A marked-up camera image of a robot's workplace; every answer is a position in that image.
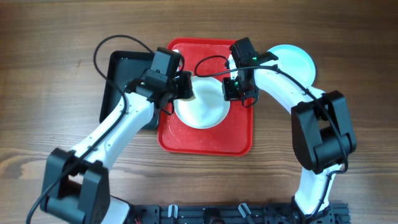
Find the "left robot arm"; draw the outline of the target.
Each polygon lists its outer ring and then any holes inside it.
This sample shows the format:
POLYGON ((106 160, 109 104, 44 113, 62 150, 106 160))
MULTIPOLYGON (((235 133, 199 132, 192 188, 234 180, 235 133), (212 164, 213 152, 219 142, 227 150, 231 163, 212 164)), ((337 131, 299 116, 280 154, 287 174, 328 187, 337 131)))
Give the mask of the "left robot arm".
POLYGON ((84 140, 47 158, 42 194, 34 207, 68 223, 135 223, 134 207, 113 197, 109 172, 131 139, 169 103, 191 98, 184 58, 159 47, 149 68, 117 87, 121 99, 84 140))

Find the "white round plate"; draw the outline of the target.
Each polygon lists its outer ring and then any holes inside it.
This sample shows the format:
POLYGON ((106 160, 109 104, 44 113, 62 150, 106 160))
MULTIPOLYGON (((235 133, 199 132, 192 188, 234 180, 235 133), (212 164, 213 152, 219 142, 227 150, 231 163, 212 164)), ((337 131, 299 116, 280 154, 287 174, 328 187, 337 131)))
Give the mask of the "white round plate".
POLYGON ((175 100, 175 113, 187 126, 212 128, 225 119, 230 102, 224 100, 222 84, 213 77, 192 77, 193 98, 175 100))

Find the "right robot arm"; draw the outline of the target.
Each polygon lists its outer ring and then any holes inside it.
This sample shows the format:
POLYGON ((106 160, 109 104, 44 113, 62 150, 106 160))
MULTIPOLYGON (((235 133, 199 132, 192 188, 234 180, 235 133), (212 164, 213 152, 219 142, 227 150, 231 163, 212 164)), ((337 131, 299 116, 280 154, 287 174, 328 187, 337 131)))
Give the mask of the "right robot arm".
POLYGON ((319 216, 329 205, 335 175, 348 170, 348 156, 356 150, 345 97, 312 87, 288 72, 272 52, 259 54, 247 37, 229 50, 226 65, 231 76, 222 81, 224 99, 240 101, 247 108, 252 106, 249 100, 257 102, 264 91, 289 112, 293 150, 302 166, 294 203, 307 220, 319 216))

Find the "light blue plate front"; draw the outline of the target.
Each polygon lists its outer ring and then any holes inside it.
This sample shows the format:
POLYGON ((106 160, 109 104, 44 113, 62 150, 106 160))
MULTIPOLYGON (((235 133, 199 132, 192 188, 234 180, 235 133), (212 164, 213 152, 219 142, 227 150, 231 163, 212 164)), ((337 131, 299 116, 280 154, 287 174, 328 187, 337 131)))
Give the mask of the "light blue plate front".
POLYGON ((268 52, 276 55, 289 75, 295 75, 308 85, 316 78, 316 67, 306 51, 295 45, 282 44, 271 47, 268 52))

